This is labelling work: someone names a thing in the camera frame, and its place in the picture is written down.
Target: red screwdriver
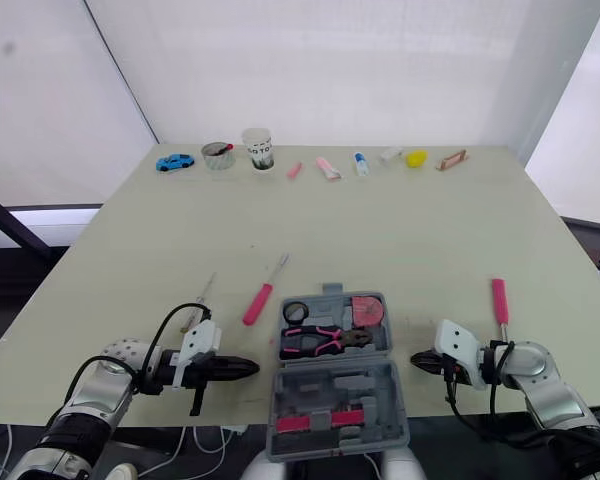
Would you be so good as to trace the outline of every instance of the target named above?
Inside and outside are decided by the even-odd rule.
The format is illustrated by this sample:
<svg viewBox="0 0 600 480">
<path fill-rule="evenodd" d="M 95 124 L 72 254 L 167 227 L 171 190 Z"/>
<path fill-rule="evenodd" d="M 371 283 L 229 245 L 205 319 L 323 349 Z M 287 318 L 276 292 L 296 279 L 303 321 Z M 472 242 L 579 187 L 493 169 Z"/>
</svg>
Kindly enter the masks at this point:
<svg viewBox="0 0 600 480">
<path fill-rule="evenodd" d="M 282 270 L 282 267 L 284 267 L 288 261 L 289 254 L 285 253 L 282 257 L 280 257 L 280 261 L 278 262 L 276 268 L 273 270 L 273 273 L 271 273 L 269 281 L 267 281 L 267 283 L 262 284 L 262 288 L 260 289 L 260 291 L 256 294 L 255 297 L 253 297 L 251 305 L 247 309 L 247 312 L 244 314 L 244 317 L 242 317 L 242 322 L 245 325 L 253 325 L 254 323 L 256 323 L 256 320 L 260 316 L 260 312 L 262 312 L 262 309 L 267 303 L 269 295 L 271 295 L 271 292 L 273 291 L 273 281 L 275 280 L 276 276 L 280 273 L 280 270 Z"/>
<path fill-rule="evenodd" d="M 493 310 L 496 314 L 496 320 L 500 324 L 502 341 L 508 342 L 507 325 L 509 325 L 509 307 L 507 307 L 507 292 L 505 291 L 504 280 L 493 278 L 491 280 L 491 289 L 493 290 Z"/>
</svg>

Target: cup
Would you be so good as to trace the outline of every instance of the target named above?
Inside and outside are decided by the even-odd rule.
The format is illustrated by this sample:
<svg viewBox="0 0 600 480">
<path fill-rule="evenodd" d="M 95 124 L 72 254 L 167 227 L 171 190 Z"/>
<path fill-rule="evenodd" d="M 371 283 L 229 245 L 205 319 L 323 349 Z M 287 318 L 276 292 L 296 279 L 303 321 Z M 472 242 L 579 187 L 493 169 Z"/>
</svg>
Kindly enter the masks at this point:
<svg viewBox="0 0 600 480">
<path fill-rule="evenodd" d="M 247 128 L 242 132 L 242 142 L 247 147 L 256 170 L 269 170 L 273 167 L 271 132 L 268 128 Z"/>
<path fill-rule="evenodd" d="M 231 150 L 233 145 L 224 142 L 207 143 L 202 147 L 204 163 L 209 170 L 224 170 L 231 167 L 236 159 Z"/>
</svg>

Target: pink screwdriver handle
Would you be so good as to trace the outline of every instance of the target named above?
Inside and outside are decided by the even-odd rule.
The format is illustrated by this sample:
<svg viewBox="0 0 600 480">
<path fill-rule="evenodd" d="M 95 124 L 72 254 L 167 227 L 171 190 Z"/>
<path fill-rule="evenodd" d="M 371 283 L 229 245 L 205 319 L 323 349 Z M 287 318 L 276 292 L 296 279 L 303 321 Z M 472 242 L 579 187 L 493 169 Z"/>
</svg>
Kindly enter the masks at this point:
<svg viewBox="0 0 600 480">
<path fill-rule="evenodd" d="M 269 299 L 269 295 L 271 295 L 272 291 L 273 285 L 271 285 L 270 283 L 265 283 L 262 285 L 262 288 L 260 289 L 258 294 L 253 298 L 253 302 L 251 302 L 251 305 L 247 309 L 247 312 L 244 314 L 244 317 L 242 317 L 242 323 L 244 323 L 245 325 L 253 325 L 254 323 L 256 323 L 256 320 L 258 320 L 260 312 L 262 312 L 262 309 L 266 305 L 267 300 Z"/>
<path fill-rule="evenodd" d="M 493 310 L 496 314 L 498 324 L 509 324 L 509 308 L 507 307 L 507 294 L 504 288 L 504 280 L 494 278 L 491 280 L 491 288 L 493 289 Z"/>
</svg>

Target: screwdriver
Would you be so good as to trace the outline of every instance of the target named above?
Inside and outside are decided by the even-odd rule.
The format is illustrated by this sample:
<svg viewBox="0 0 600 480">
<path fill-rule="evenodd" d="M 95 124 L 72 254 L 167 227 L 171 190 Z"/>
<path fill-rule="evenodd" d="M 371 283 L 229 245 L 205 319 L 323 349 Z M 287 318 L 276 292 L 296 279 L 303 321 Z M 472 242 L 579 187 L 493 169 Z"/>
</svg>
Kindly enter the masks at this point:
<svg viewBox="0 0 600 480">
<path fill-rule="evenodd" d="M 253 325 L 254 323 L 256 323 L 256 320 L 258 320 L 258 317 L 260 316 L 260 312 L 262 312 L 262 309 L 267 303 L 269 295 L 271 295 L 271 292 L 273 291 L 273 281 L 288 261 L 289 254 L 285 253 L 284 255 L 282 255 L 282 257 L 280 257 L 280 261 L 271 273 L 271 276 L 269 277 L 267 283 L 262 284 L 262 288 L 260 289 L 260 291 L 256 294 L 255 297 L 253 297 L 251 305 L 247 309 L 247 312 L 244 314 L 244 317 L 242 317 L 242 322 L 245 325 Z"/>
<path fill-rule="evenodd" d="M 213 272 L 211 274 L 211 278 L 209 278 L 209 280 L 207 281 L 207 284 L 204 286 L 202 293 L 200 294 L 199 297 L 196 298 L 196 303 L 201 303 L 204 305 L 206 296 L 209 293 L 209 289 L 211 288 L 211 284 L 213 283 L 213 280 L 215 278 L 216 278 L 216 272 Z M 200 317 L 201 313 L 202 312 L 199 308 L 195 308 L 193 310 L 193 313 L 191 315 L 189 315 L 189 318 L 187 319 L 187 321 L 184 322 L 184 325 L 182 326 L 182 328 L 180 328 L 180 331 L 182 333 L 187 333 L 189 330 L 191 330 L 193 328 L 193 325 L 196 323 L 196 320 Z"/>
<path fill-rule="evenodd" d="M 505 291 L 504 280 L 493 278 L 491 280 L 491 289 L 493 290 L 493 310 L 496 314 L 496 320 L 500 324 L 502 341 L 508 342 L 507 325 L 509 325 L 509 308 L 507 307 L 507 293 Z"/>
</svg>

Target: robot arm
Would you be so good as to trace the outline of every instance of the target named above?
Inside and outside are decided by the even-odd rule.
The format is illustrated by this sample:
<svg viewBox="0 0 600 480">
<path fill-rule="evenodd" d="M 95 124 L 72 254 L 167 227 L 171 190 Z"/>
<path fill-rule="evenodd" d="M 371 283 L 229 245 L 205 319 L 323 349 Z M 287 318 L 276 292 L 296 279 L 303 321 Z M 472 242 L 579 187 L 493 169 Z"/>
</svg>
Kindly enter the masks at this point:
<svg viewBox="0 0 600 480">
<path fill-rule="evenodd" d="M 190 342 L 193 336 L 195 343 Z M 98 361 L 94 372 L 49 420 L 42 438 L 20 459 L 7 480 L 86 480 L 136 390 L 158 395 L 164 385 L 195 388 L 191 415 L 199 414 L 207 382 L 236 380 L 259 370 L 250 360 L 216 356 L 219 337 L 215 323 L 207 320 L 185 336 L 187 344 L 180 351 L 159 346 L 152 349 L 133 339 L 105 347 L 103 356 L 93 357 Z M 106 358 L 124 362 L 136 376 Z"/>
<path fill-rule="evenodd" d="M 594 445 L 600 445 L 600 423 L 578 392 L 561 379 L 553 357 L 542 345 L 520 342 L 509 347 L 494 341 L 483 346 L 470 331 L 443 320 L 436 332 L 434 350 L 415 354 L 411 362 L 429 373 L 451 375 L 456 383 L 479 390 L 494 383 L 520 390 L 539 430 L 576 432 L 556 434 L 548 442 L 569 478 L 600 473 L 600 448 Z M 576 436 L 589 437 L 592 442 L 578 442 Z"/>
</svg>

